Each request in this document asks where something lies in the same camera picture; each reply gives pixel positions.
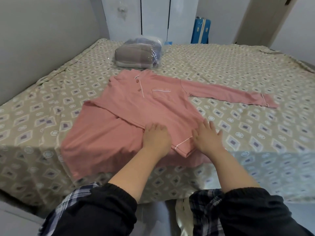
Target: shirt sleeve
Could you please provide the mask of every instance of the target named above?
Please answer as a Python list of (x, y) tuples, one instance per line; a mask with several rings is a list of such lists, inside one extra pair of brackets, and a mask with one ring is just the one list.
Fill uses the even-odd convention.
[(270, 195), (262, 188), (231, 190), (224, 195), (218, 210), (226, 236), (314, 236), (291, 217), (282, 197)]
[(214, 98), (230, 103), (254, 104), (271, 108), (279, 106), (269, 94), (245, 92), (222, 85), (203, 84), (188, 80), (180, 80), (180, 83), (188, 96)]
[(53, 236), (124, 236), (137, 221), (136, 200), (113, 184), (95, 187), (91, 194), (63, 212)]

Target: patterned bed sheet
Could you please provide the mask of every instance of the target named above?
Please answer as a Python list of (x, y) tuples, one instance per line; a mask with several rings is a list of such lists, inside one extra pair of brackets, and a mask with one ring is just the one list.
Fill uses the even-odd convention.
[[(75, 187), (107, 182), (112, 173), (73, 181), (60, 144), (85, 100), (96, 98), (121, 68), (121, 43), (100, 39), (59, 69), (0, 106), (0, 189), (33, 206), (54, 208)], [(160, 75), (270, 93), (278, 109), (191, 98), (224, 130), (224, 145), (262, 187), (287, 201), (315, 202), (315, 74), (266, 47), (173, 45), (154, 70)], [(212, 164), (160, 167), (141, 202), (185, 198), (219, 188)]]

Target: plaid shirt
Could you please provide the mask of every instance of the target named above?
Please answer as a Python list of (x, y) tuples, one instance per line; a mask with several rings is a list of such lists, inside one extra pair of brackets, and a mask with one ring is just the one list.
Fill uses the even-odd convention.
[(40, 227), (37, 236), (51, 236), (56, 228), (56, 225), (59, 219), (62, 216), (62, 213), (70, 206), (74, 205), (81, 197), (90, 195), (90, 190), (99, 185), (94, 182), (89, 185), (81, 186), (78, 189), (74, 190), (71, 194), (57, 206), (55, 210), (50, 212), (46, 217), (43, 225)]
[(222, 198), (220, 189), (199, 190), (189, 197), (194, 236), (225, 236), (216, 207)]

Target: black sleeve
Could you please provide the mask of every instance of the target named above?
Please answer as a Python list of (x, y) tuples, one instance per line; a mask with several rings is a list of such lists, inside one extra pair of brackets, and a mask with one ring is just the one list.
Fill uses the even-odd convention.
[(218, 205), (226, 236), (230, 235), (313, 235), (292, 217), (283, 198), (262, 188), (242, 188), (227, 192)]
[(137, 202), (131, 195), (107, 183), (66, 209), (53, 236), (129, 235), (137, 221), (136, 210)]

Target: folded clothes in plastic bag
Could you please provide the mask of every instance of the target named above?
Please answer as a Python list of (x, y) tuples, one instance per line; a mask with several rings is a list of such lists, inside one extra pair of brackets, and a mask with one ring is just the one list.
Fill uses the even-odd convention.
[(115, 51), (117, 66), (151, 69), (160, 64), (164, 42), (153, 36), (139, 36), (127, 40)]

